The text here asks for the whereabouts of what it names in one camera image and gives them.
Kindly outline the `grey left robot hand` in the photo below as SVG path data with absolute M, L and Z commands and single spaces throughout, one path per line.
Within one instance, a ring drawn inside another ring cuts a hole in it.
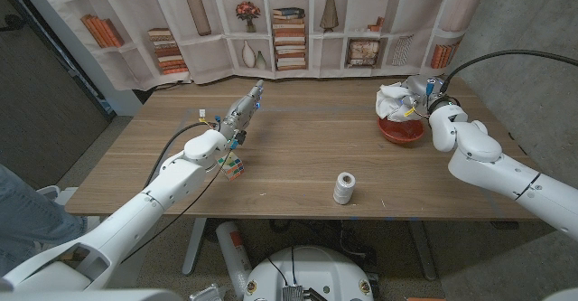
M 264 81 L 259 80 L 247 95 L 231 105 L 219 126 L 219 132 L 227 140 L 231 140 L 237 132 L 248 127 L 250 119 L 260 107 L 263 84 Z

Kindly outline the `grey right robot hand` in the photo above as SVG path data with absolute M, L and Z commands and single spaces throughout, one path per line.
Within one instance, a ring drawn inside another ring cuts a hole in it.
M 413 108 L 418 115 L 428 116 L 434 104 L 444 97 L 443 81 L 437 77 L 415 75 L 402 82 L 401 87 L 409 93 L 401 98 L 404 106 Z

